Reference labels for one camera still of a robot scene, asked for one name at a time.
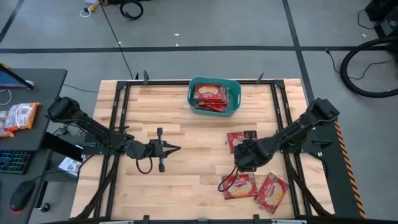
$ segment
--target teal bin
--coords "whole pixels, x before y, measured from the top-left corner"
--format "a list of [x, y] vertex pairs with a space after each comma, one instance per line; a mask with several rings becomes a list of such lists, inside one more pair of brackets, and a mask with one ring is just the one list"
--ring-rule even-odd
[[[195, 86], [197, 84], [215, 84], [215, 85], [223, 85], [229, 88], [228, 95], [229, 95], [229, 105], [225, 112], [215, 112], [215, 111], [207, 111], [196, 109], [195, 102], [193, 99], [193, 94], [195, 93]], [[232, 116], [235, 111], [241, 106], [241, 85], [235, 80], [227, 80], [222, 78], [206, 78], [206, 77], [196, 77], [193, 78], [188, 87], [188, 96], [187, 100], [189, 105], [191, 106], [192, 112], [195, 114], [202, 114], [202, 115], [210, 115], [210, 116], [220, 116], [224, 118], [229, 118]]]

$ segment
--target concrete floor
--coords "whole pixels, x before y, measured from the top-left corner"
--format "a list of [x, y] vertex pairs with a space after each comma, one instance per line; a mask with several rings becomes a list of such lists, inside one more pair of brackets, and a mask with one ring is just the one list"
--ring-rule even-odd
[[[105, 11], [122, 47], [175, 47], [177, 44], [180, 47], [292, 47], [294, 41], [283, 4], [287, 2], [298, 36], [295, 46], [355, 46], [377, 38], [373, 30], [356, 24], [358, 11], [369, 1], [152, 0], [142, 2], [144, 15], [132, 22], [124, 20], [116, 6], [105, 7]], [[0, 30], [17, 3], [18, 0], [0, 1]], [[39, 53], [0, 53], [0, 61], [17, 68], [65, 68], [68, 70], [65, 83], [87, 90], [97, 90], [100, 80], [128, 79], [128, 70], [118, 52], [62, 53], [62, 49], [118, 46], [100, 8], [90, 18], [78, 15], [86, 6], [83, 0], [41, 0], [40, 4], [24, 0], [8, 32], [2, 41], [0, 39], [0, 51], [38, 49]], [[366, 14], [362, 14], [361, 21], [372, 25]], [[61, 53], [46, 53], [45, 49], [59, 49]], [[337, 67], [346, 53], [331, 53]], [[160, 49], [126, 52], [125, 56], [133, 74], [146, 69], [152, 79], [256, 78], [264, 72], [264, 78], [306, 80], [296, 52], [288, 50], [161, 52]], [[352, 76], [360, 76], [369, 63], [389, 58], [391, 55], [385, 52], [361, 52], [351, 61], [349, 70]], [[398, 96], [370, 99], [352, 94], [333, 71], [329, 56], [322, 51], [303, 52], [303, 62], [315, 98], [328, 98], [340, 110], [340, 126], [367, 217], [398, 220], [398, 179], [393, 174], [398, 169], [394, 137], [398, 129], [395, 121]], [[373, 66], [358, 85], [374, 91], [396, 88], [397, 69], [394, 62]], [[308, 83], [306, 87], [307, 93], [310, 92]], [[61, 95], [79, 99], [81, 108], [93, 114], [95, 94], [65, 86]], [[52, 124], [49, 130], [56, 127]], [[68, 218], [75, 188], [76, 183], [49, 185], [45, 200], [52, 204], [52, 209], [47, 213], [34, 211], [30, 223]]]

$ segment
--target wooden table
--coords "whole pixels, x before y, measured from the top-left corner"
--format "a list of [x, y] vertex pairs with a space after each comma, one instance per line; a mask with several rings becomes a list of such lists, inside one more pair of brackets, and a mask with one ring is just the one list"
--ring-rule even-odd
[[[307, 108], [299, 79], [286, 79], [285, 88], [293, 120]], [[96, 102], [94, 119], [109, 126], [117, 81], [102, 81]], [[156, 138], [156, 129], [163, 128], [164, 140], [182, 146], [182, 149], [165, 160], [164, 173], [157, 170], [157, 160], [150, 174], [140, 174], [134, 160], [122, 156], [119, 164], [112, 220], [142, 220], [150, 215], [155, 220], [179, 219], [251, 219], [293, 218], [292, 202], [288, 191], [275, 214], [261, 210], [253, 198], [224, 200], [217, 191], [221, 177], [233, 167], [233, 154], [225, 146], [226, 133], [257, 130], [263, 138], [275, 134], [277, 122], [271, 88], [264, 85], [242, 85], [240, 109], [231, 118], [217, 118], [193, 114], [187, 103], [187, 86], [134, 86], [130, 90], [127, 107], [126, 130], [138, 141], [147, 143]], [[286, 120], [282, 112], [284, 126]], [[326, 210], [333, 206], [322, 163], [302, 154], [301, 160], [307, 187]], [[98, 188], [103, 156], [95, 156], [82, 168], [71, 216], [79, 214]], [[142, 170], [149, 168], [148, 161], [140, 161]], [[285, 181], [287, 174], [284, 159], [277, 152], [266, 166], [257, 170], [257, 186], [266, 175], [273, 172]], [[303, 213], [299, 188], [298, 200]], [[107, 193], [104, 194], [101, 213], [104, 214]]]

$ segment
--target orange striped tape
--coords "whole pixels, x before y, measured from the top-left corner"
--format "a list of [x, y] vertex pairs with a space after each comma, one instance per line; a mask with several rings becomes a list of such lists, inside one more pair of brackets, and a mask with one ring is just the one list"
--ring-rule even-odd
[[344, 158], [344, 161], [346, 162], [346, 168], [347, 168], [347, 172], [349, 175], [349, 180], [351, 182], [351, 185], [353, 186], [354, 196], [356, 199], [357, 206], [359, 208], [359, 214], [361, 215], [362, 218], [366, 218], [365, 211], [364, 211], [363, 205], [362, 205], [361, 196], [359, 195], [358, 188], [356, 186], [353, 169], [351, 167], [351, 162], [349, 161], [347, 149], [344, 144], [343, 135], [341, 134], [340, 126], [338, 125], [337, 121], [335, 121], [335, 128], [336, 128], [336, 133], [338, 136], [338, 141], [340, 142], [341, 152], [343, 153], [343, 158]]

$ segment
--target black desk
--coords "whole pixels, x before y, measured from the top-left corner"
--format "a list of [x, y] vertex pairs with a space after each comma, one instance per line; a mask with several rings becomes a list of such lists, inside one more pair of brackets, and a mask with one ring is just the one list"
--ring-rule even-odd
[[0, 138], [0, 150], [36, 151], [25, 175], [0, 174], [0, 223], [27, 223], [36, 206], [43, 185], [43, 178], [36, 180], [36, 187], [27, 206], [20, 213], [14, 213], [9, 208], [9, 201], [14, 189], [23, 181], [43, 175], [47, 170], [51, 150], [41, 149], [49, 119], [45, 117], [48, 107], [59, 95], [67, 71], [64, 69], [12, 69], [17, 75], [35, 83], [33, 90], [11, 90], [12, 101], [6, 106], [0, 106], [0, 111], [9, 110], [17, 103], [40, 102], [33, 128], [15, 132], [13, 138]]

